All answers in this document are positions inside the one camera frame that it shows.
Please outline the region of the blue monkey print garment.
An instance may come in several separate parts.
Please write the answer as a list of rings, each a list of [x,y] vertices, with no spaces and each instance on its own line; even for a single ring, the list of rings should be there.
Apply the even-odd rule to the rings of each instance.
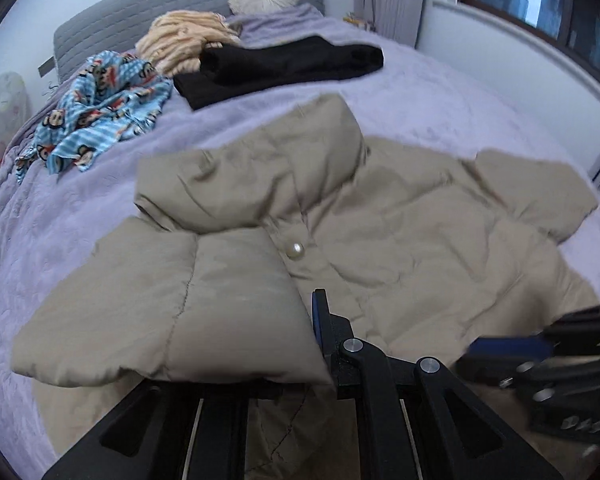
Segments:
[[[16,159],[17,180],[24,179],[34,162],[42,162],[50,174],[90,169],[117,143],[155,128],[172,90],[170,78],[133,53],[91,56]]]

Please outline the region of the lavender plush bedspread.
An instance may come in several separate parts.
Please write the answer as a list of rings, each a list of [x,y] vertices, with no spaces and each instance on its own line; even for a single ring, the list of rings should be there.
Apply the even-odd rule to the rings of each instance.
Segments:
[[[23,179],[6,157],[0,168],[0,451],[23,479],[41,478],[56,453],[38,414],[28,378],[10,369],[12,340],[45,296],[91,253],[96,240],[135,208],[138,162],[195,146],[215,148],[321,93],[337,92],[368,136],[385,136],[469,158],[493,148],[525,158],[566,162],[567,151],[534,119],[478,82],[313,6],[239,21],[250,48],[320,35],[333,44],[374,44],[384,67],[343,82],[279,87],[195,112],[178,94],[164,104],[155,129],[124,141],[90,169],[53,176],[33,165]]]

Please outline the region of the white standing fan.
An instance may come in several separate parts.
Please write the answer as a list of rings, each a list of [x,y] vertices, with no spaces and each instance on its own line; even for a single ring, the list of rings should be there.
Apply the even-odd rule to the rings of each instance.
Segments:
[[[10,141],[29,118],[29,96],[22,77],[0,75],[0,162]]]

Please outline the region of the black folded garment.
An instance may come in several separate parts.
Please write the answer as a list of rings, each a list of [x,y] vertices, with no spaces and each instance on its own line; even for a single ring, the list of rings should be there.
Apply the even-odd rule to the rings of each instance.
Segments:
[[[192,110],[291,84],[363,77],[384,67],[381,48],[336,46],[321,36],[261,49],[223,44],[203,50],[199,70],[173,77],[174,88]]]

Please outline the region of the peach striped garment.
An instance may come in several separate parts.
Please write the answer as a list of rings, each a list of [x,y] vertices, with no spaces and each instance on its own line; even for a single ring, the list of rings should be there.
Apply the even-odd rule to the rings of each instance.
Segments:
[[[174,76],[199,70],[205,48],[239,46],[239,32],[221,14],[176,10],[158,16],[135,44],[136,54],[158,73]]]

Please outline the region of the grey quilted headboard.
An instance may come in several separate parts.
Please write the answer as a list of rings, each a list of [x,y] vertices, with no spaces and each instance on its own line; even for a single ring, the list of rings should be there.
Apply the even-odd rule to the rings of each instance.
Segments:
[[[324,0],[299,0],[325,11]],[[227,16],[228,0],[102,0],[76,14],[54,32],[54,58],[60,82],[100,51],[127,51],[159,15],[174,10],[211,11]]]

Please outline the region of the beige puffer jacket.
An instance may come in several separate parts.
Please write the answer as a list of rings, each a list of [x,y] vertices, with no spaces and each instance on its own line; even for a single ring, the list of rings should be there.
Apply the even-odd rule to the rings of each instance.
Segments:
[[[142,378],[308,390],[251,404],[250,479],[355,479],[311,295],[390,356],[453,363],[592,304],[559,245],[596,209],[569,165],[364,136],[325,94],[211,151],[144,159],[137,214],[94,246],[12,346],[66,452]]]

